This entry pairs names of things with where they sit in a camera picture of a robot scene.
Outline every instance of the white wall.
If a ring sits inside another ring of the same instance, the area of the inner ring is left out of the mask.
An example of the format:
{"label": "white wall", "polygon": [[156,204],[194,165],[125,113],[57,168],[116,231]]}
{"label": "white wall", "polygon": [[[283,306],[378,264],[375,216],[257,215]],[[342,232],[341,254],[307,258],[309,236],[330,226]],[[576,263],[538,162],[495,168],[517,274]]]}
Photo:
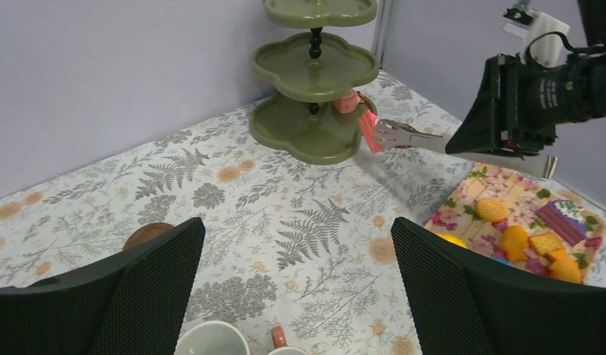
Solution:
{"label": "white wall", "polygon": [[[459,119],[474,102],[485,60],[517,53],[503,11],[516,0],[394,0],[383,67]],[[586,40],[576,0],[533,0],[533,8],[570,25],[573,46]],[[606,118],[558,127],[546,152],[560,157],[556,179],[606,205]]]}
{"label": "white wall", "polygon": [[259,0],[0,0],[0,197],[249,103],[250,54],[293,32]]}

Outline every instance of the metal tongs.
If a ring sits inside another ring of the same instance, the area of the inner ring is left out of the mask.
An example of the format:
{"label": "metal tongs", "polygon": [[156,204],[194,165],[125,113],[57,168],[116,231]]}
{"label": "metal tongs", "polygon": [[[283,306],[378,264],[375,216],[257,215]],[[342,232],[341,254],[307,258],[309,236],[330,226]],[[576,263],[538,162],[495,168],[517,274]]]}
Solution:
{"label": "metal tongs", "polygon": [[[446,144],[450,138],[420,132],[408,124],[390,120],[379,120],[374,130],[375,141],[385,147],[423,148],[446,154]],[[524,172],[538,178],[551,179],[556,171],[558,157],[536,155],[527,157],[504,157],[483,153],[461,153],[450,155],[466,160],[501,166]]]}

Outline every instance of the robotic arm link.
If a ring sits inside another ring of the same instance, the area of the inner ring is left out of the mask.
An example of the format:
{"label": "robotic arm link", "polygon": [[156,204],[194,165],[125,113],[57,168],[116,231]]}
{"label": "robotic arm link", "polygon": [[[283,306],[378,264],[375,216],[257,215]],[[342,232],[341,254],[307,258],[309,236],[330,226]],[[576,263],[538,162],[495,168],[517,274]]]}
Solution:
{"label": "robotic arm link", "polygon": [[447,154],[479,152],[503,156],[538,155],[553,145],[556,125],[606,117],[606,1],[578,0],[589,47],[572,47],[566,64],[545,68],[529,49],[497,55],[485,63],[479,94],[462,126],[446,146]]}

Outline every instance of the table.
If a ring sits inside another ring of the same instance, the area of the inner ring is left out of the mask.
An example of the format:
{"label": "table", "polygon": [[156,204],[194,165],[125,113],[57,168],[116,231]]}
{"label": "table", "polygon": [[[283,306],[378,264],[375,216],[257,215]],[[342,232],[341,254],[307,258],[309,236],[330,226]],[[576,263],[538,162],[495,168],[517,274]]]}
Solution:
{"label": "table", "polygon": [[[444,135],[459,125],[383,71],[363,91],[382,118]],[[1,199],[0,287],[117,253],[142,225],[199,216],[207,236],[183,332],[223,320],[267,354],[280,323],[310,354],[420,354],[389,229],[398,216],[424,225],[474,164],[362,143],[310,166],[253,141],[256,105]],[[606,285],[606,242],[590,283]],[[225,289],[237,296],[220,299]]]}

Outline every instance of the white mug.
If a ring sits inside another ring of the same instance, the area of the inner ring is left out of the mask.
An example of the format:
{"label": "white mug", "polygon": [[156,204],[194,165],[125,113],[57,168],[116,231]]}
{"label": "white mug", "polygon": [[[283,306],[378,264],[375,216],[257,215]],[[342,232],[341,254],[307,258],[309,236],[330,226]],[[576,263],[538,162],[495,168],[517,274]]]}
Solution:
{"label": "white mug", "polygon": [[[189,329],[178,340],[174,355],[250,355],[250,348],[236,327],[219,320],[210,320]],[[298,348],[286,346],[274,349],[268,355],[306,353]]]}

